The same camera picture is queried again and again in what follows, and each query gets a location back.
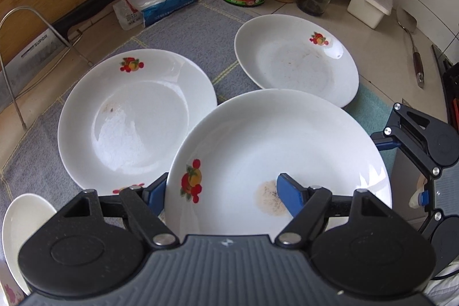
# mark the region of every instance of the white bowl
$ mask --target white bowl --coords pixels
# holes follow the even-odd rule
[[[266,15],[247,21],[234,48],[240,66],[261,88],[300,90],[341,108],[359,88],[359,73],[345,46],[299,17]]]
[[[384,162],[350,115],[308,93],[271,89],[221,104],[187,136],[167,180],[166,224],[181,240],[187,234],[274,239],[291,220],[276,193],[281,173],[340,195],[367,188],[392,206]],[[329,227],[346,220],[331,218]]]
[[[137,59],[126,65],[128,60]],[[212,83],[173,52],[120,53],[86,74],[70,93],[57,141],[83,189],[116,194],[166,171],[190,130],[217,106]]]
[[[35,194],[18,196],[6,210],[2,227],[3,252],[14,280],[27,295],[30,290],[17,262],[19,250],[55,213],[53,205]]]

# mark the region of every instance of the white cloth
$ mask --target white cloth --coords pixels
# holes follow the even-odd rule
[[[455,260],[437,276],[447,275],[458,269],[459,260]],[[438,306],[458,306],[459,274],[444,280],[430,281],[424,289],[424,293]]]

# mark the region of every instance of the white plastic box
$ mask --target white plastic box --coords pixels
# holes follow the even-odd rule
[[[347,11],[375,29],[384,15],[392,12],[393,0],[351,0]]]

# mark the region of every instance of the fruit pattern decoration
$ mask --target fruit pattern decoration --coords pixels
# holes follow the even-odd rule
[[[140,59],[135,58],[122,58],[121,68],[122,72],[130,73],[138,71],[144,67],[144,63]]]
[[[328,46],[328,41],[322,34],[314,32],[311,37],[312,38],[310,38],[309,41],[312,43],[318,44],[319,46]]]
[[[193,202],[197,204],[199,202],[199,194],[203,190],[201,187],[201,180],[203,176],[199,170],[201,161],[195,159],[192,165],[186,166],[186,173],[182,177],[182,188],[180,189],[180,196],[185,196],[187,201],[193,198]]]

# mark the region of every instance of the metal spatula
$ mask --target metal spatula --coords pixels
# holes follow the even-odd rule
[[[397,21],[399,25],[408,33],[413,45],[413,62],[415,64],[416,81],[420,88],[424,87],[424,67],[422,66],[421,55],[415,46],[415,41],[411,33],[414,33],[417,27],[416,19],[400,6],[397,7]]]

